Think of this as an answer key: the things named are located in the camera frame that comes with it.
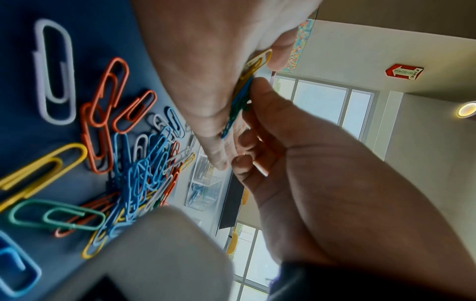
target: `window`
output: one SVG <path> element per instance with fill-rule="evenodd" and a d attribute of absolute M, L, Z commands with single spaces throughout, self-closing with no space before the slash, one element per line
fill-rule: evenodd
<path fill-rule="evenodd" d="M 274 89 L 314 116 L 333 122 L 362 140 L 374 91 L 278 75 Z"/>
<path fill-rule="evenodd" d="M 238 223 L 236 233 L 237 248 L 229 256 L 235 268 L 229 301 L 266 301 L 279 266 L 271 258 L 261 230 Z"/>

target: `window frame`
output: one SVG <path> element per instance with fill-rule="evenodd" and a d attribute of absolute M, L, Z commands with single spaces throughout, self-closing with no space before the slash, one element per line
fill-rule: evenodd
<path fill-rule="evenodd" d="M 368 106 L 367 106 L 367 111 L 365 112 L 365 117 L 362 122 L 362 128 L 360 129 L 360 134 L 358 136 L 359 141 L 364 141 L 367 137 L 367 132 L 368 128 L 370 126 L 369 120 L 372 118 L 373 111 L 375 110 L 375 105 L 376 101 L 374 101 L 376 96 L 378 97 L 378 92 L 374 90 L 369 90 L 369 89 L 364 89 L 364 88 L 358 88 L 358 87 L 353 87 L 353 86 L 348 86 L 348 85 L 343 85 L 343 84 L 338 84 L 338 83 L 333 83 L 333 82 L 326 82 L 322 80 L 317 80 L 317 79 L 310 79 L 310 78 L 305 78 L 305 77 L 300 77 L 300 76 L 294 76 L 290 75 L 287 73 L 277 73 L 276 79 L 282 78 L 282 79 L 293 79 L 294 82 L 294 87 L 293 87 L 293 92 L 291 93 L 291 101 L 294 102 L 294 97 L 296 96 L 296 91 L 298 88 L 299 81 L 308 83 L 308 84 L 316 84 L 319 86 L 324 86 L 324 87 L 331 87 L 331 88 L 337 88 L 337 89 L 346 89 L 346 96 L 344 98 L 344 102 L 342 104 L 341 108 L 341 113 L 339 115 L 338 119 L 338 126 L 342 127 L 344 124 L 344 119 L 347 114 L 347 108 L 349 106 L 349 100 L 351 99 L 352 91 L 356 92 L 364 92 L 364 93 L 370 93 L 370 99 L 368 101 Z"/>
<path fill-rule="evenodd" d="M 250 264 L 251 264 L 251 258 L 253 257 L 254 247 L 255 247 L 256 241 L 257 241 L 257 239 L 258 239 L 258 231 L 263 231 L 263 230 L 260 229 L 260 228 L 255 227 L 255 226 L 252 226 L 252 225 L 250 225 L 250 224 L 241 222 L 241 221 L 237 221 L 237 222 L 235 223 L 235 227 L 236 227 L 238 224 L 242 224 L 242 225 L 251 227 L 251 228 L 255 229 L 255 231 L 254 231 L 254 235 L 253 235 L 253 241 L 251 242 L 251 248 L 249 249 L 248 260 L 247 260 L 246 265 L 245 265 L 245 268 L 244 268 L 243 277 L 234 274 L 234 281 L 239 284 L 239 291 L 238 291 L 238 296 L 237 296 L 237 300 L 236 300 L 236 301 L 238 301 L 238 300 L 241 299 L 241 294 L 242 294 L 243 288 L 244 288 L 245 286 L 247 286 L 247 287 L 249 287 L 249 288 L 251 288 L 251 289 L 255 289 L 255 290 L 257 290 L 257 291 L 260 291 L 260 292 L 262 292 L 262 293 L 265 293 L 265 294 L 269 295 L 269 287 L 264 286 L 264 285 L 259 284 L 259 283 L 256 283 L 256 282 L 254 282 L 254 281 L 251 281 L 251 280 L 246 279 L 246 276 L 248 275 L 249 266 L 250 266 Z"/>

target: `ceiling light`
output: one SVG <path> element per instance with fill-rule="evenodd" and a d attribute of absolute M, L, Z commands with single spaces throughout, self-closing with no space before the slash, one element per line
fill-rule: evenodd
<path fill-rule="evenodd" d="M 476 114 L 476 102 L 470 102 L 462 105 L 457 112 L 459 118 L 467 118 L 473 116 L 474 114 Z"/>

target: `blue table surface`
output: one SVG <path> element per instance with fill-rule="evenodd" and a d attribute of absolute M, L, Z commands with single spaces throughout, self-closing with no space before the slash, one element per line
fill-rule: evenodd
<path fill-rule="evenodd" d="M 91 100 L 102 71 L 115 56 L 125 59 L 130 68 L 120 103 L 127 105 L 144 90 L 152 89 L 158 101 L 151 112 L 164 115 L 165 106 L 173 107 L 147 54 L 127 0 L 0 0 L 0 178 L 62 145 L 80 142 L 78 117 L 72 124 L 57 126 L 44 121 L 38 113 L 32 51 L 36 50 L 33 26 L 39 18 L 59 23 L 71 36 L 78 107 Z M 54 45 L 54 42 L 47 44 L 47 51 L 53 57 L 49 62 L 53 78 L 58 74 L 55 58 L 62 55 Z M 61 115 L 63 111 L 64 107 L 51 108 L 52 115 Z M 150 128 L 142 121 L 129 135 L 131 143 Z M 71 151 L 61 157 L 67 164 L 77 154 Z M 105 192 L 107 180 L 107 175 L 90 172 L 84 161 L 35 198 L 79 205 Z M 0 200 L 9 195 L 11 192 L 1 192 Z M 77 231 L 56 239 L 49 231 L 13 226 L 7 215 L 8 210 L 0 213 L 0 230 L 43 270 L 38 285 L 17 300 L 40 300 L 85 262 L 80 254 L 91 233 Z M 0 278 L 7 279 L 8 265 L 2 257 L 5 256 L 0 256 Z M 0 293 L 0 301 L 3 300 L 10 299 Z"/>

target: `gray object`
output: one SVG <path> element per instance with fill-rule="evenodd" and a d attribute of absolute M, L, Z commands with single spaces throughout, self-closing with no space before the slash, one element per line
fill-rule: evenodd
<path fill-rule="evenodd" d="M 162 207 L 105 246 L 45 301 L 81 300 L 105 276 L 128 301 L 225 301 L 233 269 L 189 218 Z"/>

